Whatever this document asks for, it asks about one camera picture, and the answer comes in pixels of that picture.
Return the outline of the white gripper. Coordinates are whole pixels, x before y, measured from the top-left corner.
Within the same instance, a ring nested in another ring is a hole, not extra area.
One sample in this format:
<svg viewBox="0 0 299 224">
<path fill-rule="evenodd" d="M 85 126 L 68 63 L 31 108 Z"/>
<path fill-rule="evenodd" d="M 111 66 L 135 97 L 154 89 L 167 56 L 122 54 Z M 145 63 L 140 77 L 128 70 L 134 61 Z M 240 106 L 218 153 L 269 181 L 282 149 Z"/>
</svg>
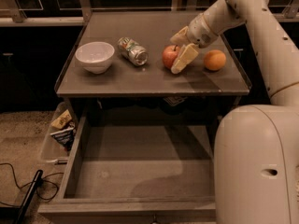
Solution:
<svg viewBox="0 0 299 224">
<path fill-rule="evenodd" d="M 199 14 L 196 16 L 188 27 L 183 27 L 170 38 L 171 43 L 181 47 L 177 58 L 173 62 L 171 72 L 173 74 L 180 73 L 198 56 L 199 48 L 206 48 L 217 39 L 218 35 L 209 27 L 205 15 Z"/>
</svg>

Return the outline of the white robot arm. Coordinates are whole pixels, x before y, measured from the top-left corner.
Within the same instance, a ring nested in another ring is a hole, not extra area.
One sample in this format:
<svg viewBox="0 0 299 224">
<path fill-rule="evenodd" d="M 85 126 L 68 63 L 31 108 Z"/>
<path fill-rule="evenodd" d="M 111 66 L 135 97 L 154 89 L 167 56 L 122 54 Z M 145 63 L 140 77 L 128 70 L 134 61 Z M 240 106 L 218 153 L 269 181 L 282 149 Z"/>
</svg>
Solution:
<svg viewBox="0 0 299 224">
<path fill-rule="evenodd" d="M 217 224 L 299 224 L 299 49 L 268 8 L 269 0 L 218 0 L 172 36 L 180 73 L 200 49 L 244 24 L 270 98 L 228 113 L 215 138 Z"/>
</svg>

